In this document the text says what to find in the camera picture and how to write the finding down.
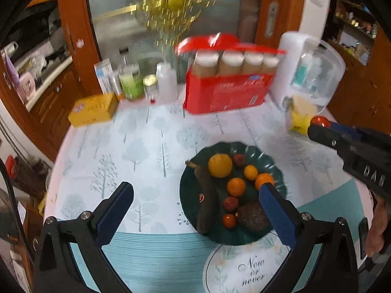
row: cherry tomato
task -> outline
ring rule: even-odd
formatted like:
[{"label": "cherry tomato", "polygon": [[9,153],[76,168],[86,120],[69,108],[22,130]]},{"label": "cherry tomato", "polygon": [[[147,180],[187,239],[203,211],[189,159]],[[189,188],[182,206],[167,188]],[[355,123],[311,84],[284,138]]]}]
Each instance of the cherry tomato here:
[{"label": "cherry tomato", "polygon": [[222,224],[224,227],[231,229],[236,225],[236,217],[234,214],[226,214],[222,217]]},{"label": "cherry tomato", "polygon": [[321,125],[326,128],[330,128],[331,126],[330,121],[326,117],[323,117],[322,115],[316,115],[315,117],[313,117],[311,120],[311,124]]}]

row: hand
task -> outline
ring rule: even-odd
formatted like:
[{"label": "hand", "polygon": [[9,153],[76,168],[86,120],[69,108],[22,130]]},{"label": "hand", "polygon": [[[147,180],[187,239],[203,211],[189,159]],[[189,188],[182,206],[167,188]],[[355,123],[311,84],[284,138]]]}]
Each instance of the hand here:
[{"label": "hand", "polygon": [[388,224],[386,202],[382,198],[377,199],[375,213],[373,214],[372,226],[365,240],[365,252],[368,257],[380,252],[384,246],[383,233]]}]

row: wooden door frame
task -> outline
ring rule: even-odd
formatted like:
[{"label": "wooden door frame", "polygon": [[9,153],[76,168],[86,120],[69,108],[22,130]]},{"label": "wooden door frame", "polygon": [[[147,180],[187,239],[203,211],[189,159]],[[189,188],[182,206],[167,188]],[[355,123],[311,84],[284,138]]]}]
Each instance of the wooden door frame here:
[{"label": "wooden door frame", "polygon": [[7,81],[4,79],[4,72],[5,67],[3,61],[0,60],[0,100],[23,133],[43,154],[54,162],[58,149],[48,139],[46,133],[42,131],[38,121],[27,111],[16,91],[13,88],[9,89]]},{"label": "wooden door frame", "polygon": [[93,64],[100,62],[99,49],[89,12],[88,0],[57,0],[61,25],[73,63],[87,95],[101,94]]},{"label": "wooden door frame", "polygon": [[[266,38],[266,22],[269,13],[269,4],[272,1],[277,1],[279,6],[273,33],[269,38]],[[255,42],[257,44],[277,48],[280,38],[285,32],[298,31],[302,21],[304,1],[305,0],[261,0]]]}]

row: red box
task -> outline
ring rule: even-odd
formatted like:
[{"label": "red box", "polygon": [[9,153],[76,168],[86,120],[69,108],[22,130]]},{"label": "red box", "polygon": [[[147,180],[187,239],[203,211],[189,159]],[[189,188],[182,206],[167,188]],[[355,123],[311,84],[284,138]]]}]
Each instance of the red box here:
[{"label": "red box", "polygon": [[[189,37],[180,42],[175,51],[178,54],[196,50],[248,50],[285,54],[266,46],[239,43],[232,34]],[[186,96],[183,108],[192,114],[247,108],[262,104],[274,75],[252,74],[215,76],[199,78],[192,74],[191,67],[186,74]]]},{"label": "red box", "polygon": [[260,105],[274,75],[235,75],[198,78],[186,75],[186,97],[183,107],[201,114]]}]

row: cable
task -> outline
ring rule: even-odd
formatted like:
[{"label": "cable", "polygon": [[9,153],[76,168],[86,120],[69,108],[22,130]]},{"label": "cable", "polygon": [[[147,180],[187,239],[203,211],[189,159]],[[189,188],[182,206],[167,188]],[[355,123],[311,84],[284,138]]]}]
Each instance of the cable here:
[{"label": "cable", "polygon": [[7,168],[5,167],[3,161],[0,159],[0,173],[2,174],[5,186],[7,186],[8,196],[11,201],[12,214],[14,215],[14,219],[16,222],[16,228],[18,229],[18,233],[22,240],[23,246],[26,249],[27,255],[31,261],[31,264],[34,265],[33,251],[29,248],[26,234],[23,230],[22,221],[20,220],[19,212],[18,212],[18,203],[16,202],[14,188],[11,185],[11,180],[8,176]]}]

